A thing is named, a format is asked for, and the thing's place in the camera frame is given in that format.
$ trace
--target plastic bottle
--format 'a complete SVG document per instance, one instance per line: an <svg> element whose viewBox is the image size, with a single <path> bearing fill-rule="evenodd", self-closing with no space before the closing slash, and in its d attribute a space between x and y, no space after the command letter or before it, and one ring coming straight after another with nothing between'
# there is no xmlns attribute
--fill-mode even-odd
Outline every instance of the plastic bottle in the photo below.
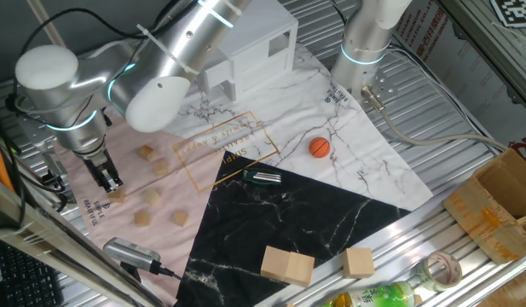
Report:
<svg viewBox="0 0 526 307"><path fill-rule="evenodd" d="M340 293L321 307L414 307L414 290L406 281Z"/></svg>

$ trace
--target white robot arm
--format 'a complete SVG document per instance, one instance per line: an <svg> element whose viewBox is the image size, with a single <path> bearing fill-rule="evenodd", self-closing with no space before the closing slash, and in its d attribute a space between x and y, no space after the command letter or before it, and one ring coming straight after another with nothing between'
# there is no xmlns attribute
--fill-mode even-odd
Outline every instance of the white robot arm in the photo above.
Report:
<svg viewBox="0 0 526 307"><path fill-rule="evenodd" d="M397 24L412 0L363 0L349 19L332 76L355 98L371 86Z"/></svg>

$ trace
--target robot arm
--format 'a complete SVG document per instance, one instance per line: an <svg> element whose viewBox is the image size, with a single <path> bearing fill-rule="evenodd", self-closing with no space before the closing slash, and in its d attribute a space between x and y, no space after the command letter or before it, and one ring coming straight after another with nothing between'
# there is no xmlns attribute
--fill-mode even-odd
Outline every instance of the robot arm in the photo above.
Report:
<svg viewBox="0 0 526 307"><path fill-rule="evenodd" d="M151 42L144 42L135 55L130 46L119 43L83 60L59 46L29 50L18 60L15 74L35 107L30 112L39 114L57 142L84 161L99 186L114 190L122 181L106 149L103 114L97 107L87 107L81 114L79 110L100 96L134 129L164 128L176 116L190 82L249 2L189 4L156 35L173 59Z"/></svg>
<svg viewBox="0 0 526 307"><path fill-rule="evenodd" d="M355 98L371 86L393 34L393 27L412 0L362 0L349 19L332 76Z"/></svg>

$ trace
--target pink marble mat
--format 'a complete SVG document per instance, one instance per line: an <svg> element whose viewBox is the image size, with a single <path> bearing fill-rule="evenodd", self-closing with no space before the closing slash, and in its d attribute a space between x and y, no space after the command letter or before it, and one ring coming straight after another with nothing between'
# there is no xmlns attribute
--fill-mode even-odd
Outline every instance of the pink marble mat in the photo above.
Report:
<svg viewBox="0 0 526 307"><path fill-rule="evenodd" d="M159 131L150 134L137 132L118 117L111 116L113 125L107 130L107 149L117 167L126 191L124 203L109 204L103 188L97 186L83 161L73 152L55 145L55 150L69 174L69 183L78 202L90 238L100 248L113 237L119 237L155 250L162 256L167 268L182 275L187 266L188 255L194 243L211 189L197 192L182 167L172 145L183 139L179 136ZM157 177L153 164L138 155L139 148L148 145L157 152L158 159L165 159L171 173ZM189 165L193 176L215 178L221 156L202 159ZM155 207L145 202L141 195L147 188L154 188L162 200ZM188 213L184 227L171 222L176 210ZM151 224L137 228L134 214L148 211ZM153 283L154 293L171 304L177 294L177 279L152 275L141 271L142 279Z"/></svg>

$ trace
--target black marble mat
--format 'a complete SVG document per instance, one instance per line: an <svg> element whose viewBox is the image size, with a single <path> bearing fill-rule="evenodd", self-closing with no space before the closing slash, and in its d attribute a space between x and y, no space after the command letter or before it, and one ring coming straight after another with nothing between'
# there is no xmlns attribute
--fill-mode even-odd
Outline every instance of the black marble mat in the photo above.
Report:
<svg viewBox="0 0 526 307"><path fill-rule="evenodd" d="M217 179L238 170L222 165ZM280 186L237 175L211 192L177 295L183 306L253 306L287 284L260 276L266 246L315 258L315 267L409 211L263 164Z"/></svg>

